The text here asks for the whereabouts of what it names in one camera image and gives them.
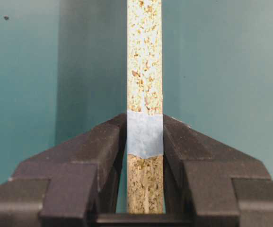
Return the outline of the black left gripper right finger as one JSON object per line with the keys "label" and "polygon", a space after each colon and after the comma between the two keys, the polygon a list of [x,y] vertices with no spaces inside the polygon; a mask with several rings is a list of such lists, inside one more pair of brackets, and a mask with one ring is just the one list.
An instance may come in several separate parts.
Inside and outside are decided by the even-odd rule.
{"label": "black left gripper right finger", "polygon": [[166,211],[194,227],[273,227],[273,179],[264,164],[164,115]]}

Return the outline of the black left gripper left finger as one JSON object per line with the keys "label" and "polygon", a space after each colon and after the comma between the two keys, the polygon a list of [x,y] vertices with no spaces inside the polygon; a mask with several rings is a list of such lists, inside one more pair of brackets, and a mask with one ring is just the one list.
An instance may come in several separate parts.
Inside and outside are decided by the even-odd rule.
{"label": "black left gripper left finger", "polygon": [[113,213],[126,142],[126,115],[19,163],[0,185],[0,227],[84,227]]}

